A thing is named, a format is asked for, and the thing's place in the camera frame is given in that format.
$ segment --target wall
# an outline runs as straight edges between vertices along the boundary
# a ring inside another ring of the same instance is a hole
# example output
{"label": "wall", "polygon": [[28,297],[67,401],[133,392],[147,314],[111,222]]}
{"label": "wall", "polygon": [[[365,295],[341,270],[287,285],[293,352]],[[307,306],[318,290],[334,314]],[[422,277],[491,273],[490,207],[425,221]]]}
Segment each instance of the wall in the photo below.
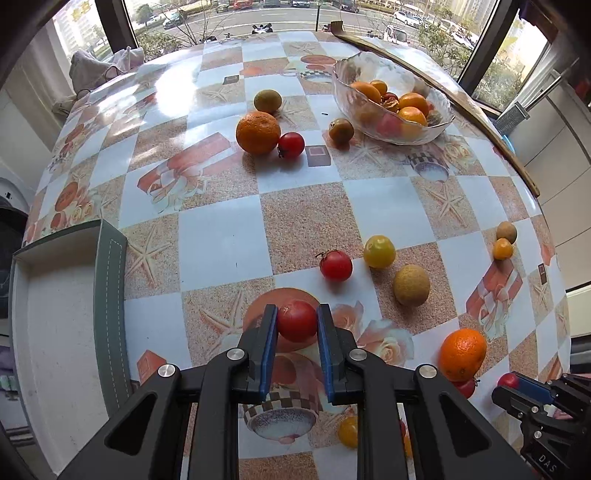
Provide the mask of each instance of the wall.
{"label": "wall", "polygon": [[1,170],[4,165],[33,192],[51,160],[47,147],[3,89],[0,90],[0,158],[0,176],[4,176]]}
{"label": "wall", "polygon": [[[576,288],[591,281],[591,114],[564,84],[530,116],[509,138],[540,188],[564,286]],[[568,301],[573,334],[591,333],[591,289]]]}

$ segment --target red tomato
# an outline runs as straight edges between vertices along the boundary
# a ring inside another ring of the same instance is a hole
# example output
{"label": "red tomato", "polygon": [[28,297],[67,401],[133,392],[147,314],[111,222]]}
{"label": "red tomato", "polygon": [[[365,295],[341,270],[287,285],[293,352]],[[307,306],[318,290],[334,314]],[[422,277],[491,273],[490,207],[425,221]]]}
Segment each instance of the red tomato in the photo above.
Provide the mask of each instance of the red tomato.
{"label": "red tomato", "polygon": [[277,150],[279,151],[280,157],[293,160],[300,156],[305,146],[304,137],[299,133],[289,132],[279,139]]}
{"label": "red tomato", "polygon": [[519,388],[519,377],[515,374],[508,373],[502,375],[496,383],[497,387],[509,387],[517,390]]}
{"label": "red tomato", "polygon": [[460,391],[466,398],[470,398],[476,389],[476,380],[471,378],[466,382],[452,382],[455,387]]}
{"label": "red tomato", "polygon": [[292,300],[277,313],[277,330],[290,342],[303,342],[314,336],[318,319],[314,307],[304,300]]}
{"label": "red tomato", "polygon": [[350,256],[341,250],[321,253],[320,271],[324,277],[332,281],[345,281],[353,273],[353,262]]}

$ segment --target table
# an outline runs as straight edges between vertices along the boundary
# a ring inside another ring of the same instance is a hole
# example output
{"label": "table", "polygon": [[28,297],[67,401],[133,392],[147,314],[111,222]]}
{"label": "table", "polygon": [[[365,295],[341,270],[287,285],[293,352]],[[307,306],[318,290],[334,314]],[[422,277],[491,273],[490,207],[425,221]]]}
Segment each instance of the table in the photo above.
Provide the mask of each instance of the table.
{"label": "table", "polygon": [[[459,90],[424,53],[371,41]],[[540,206],[459,114],[423,147],[357,132],[347,151],[336,149],[326,135],[342,116],[330,65],[357,52],[328,33],[282,31],[178,51],[117,77],[74,106],[25,242],[94,218],[127,236],[125,329],[135,380],[150,363],[190,368],[235,346],[268,301],[329,303],[358,344],[412,369],[436,364],[450,332],[478,329],[488,353],[470,401],[518,448],[517,422],[491,402],[498,378],[517,370],[546,381],[569,369],[566,294]],[[295,163],[276,153],[253,158],[236,144],[236,123],[265,88],[283,97],[282,132],[306,141]],[[503,220],[518,238],[500,264],[491,248]],[[376,234],[398,251],[385,271],[362,258]],[[330,249],[354,259],[352,277],[338,287],[317,268],[315,255]],[[430,297],[416,309],[392,295],[404,264],[430,276]],[[280,342],[270,410],[240,410],[242,478],[355,477],[356,453],[336,437],[354,409],[326,403],[319,365],[316,345]]]}

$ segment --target yellow tomato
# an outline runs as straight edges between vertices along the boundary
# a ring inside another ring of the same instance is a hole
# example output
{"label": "yellow tomato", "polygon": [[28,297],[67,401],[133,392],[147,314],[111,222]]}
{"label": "yellow tomato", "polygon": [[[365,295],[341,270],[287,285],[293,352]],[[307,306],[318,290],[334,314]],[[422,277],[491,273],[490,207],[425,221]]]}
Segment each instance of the yellow tomato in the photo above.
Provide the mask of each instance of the yellow tomato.
{"label": "yellow tomato", "polygon": [[357,448],[357,417],[347,417],[339,425],[339,440],[350,448]]}
{"label": "yellow tomato", "polygon": [[396,259],[396,249],[387,236],[374,235],[365,244],[363,259],[372,268],[388,268]]}

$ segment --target metal screw cap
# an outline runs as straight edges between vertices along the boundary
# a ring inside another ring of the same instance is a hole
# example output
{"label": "metal screw cap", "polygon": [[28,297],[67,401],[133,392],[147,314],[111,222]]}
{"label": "metal screw cap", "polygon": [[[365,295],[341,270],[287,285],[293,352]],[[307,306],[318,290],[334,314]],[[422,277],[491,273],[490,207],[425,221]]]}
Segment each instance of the metal screw cap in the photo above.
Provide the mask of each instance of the metal screw cap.
{"label": "metal screw cap", "polygon": [[353,348],[353,350],[349,352],[349,356],[351,357],[351,360],[360,362],[368,357],[368,353],[361,348]]}
{"label": "metal screw cap", "polygon": [[421,377],[433,378],[437,375],[437,368],[432,365],[423,365],[418,369],[418,372],[421,374]]}
{"label": "metal screw cap", "polygon": [[165,364],[158,369],[158,375],[167,378],[171,377],[176,372],[176,367],[171,364]]}
{"label": "metal screw cap", "polygon": [[240,360],[244,358],[244,350],[242,350],[241,348],[232,348],[231,350],[228,350],[226,356],[230,360]]}

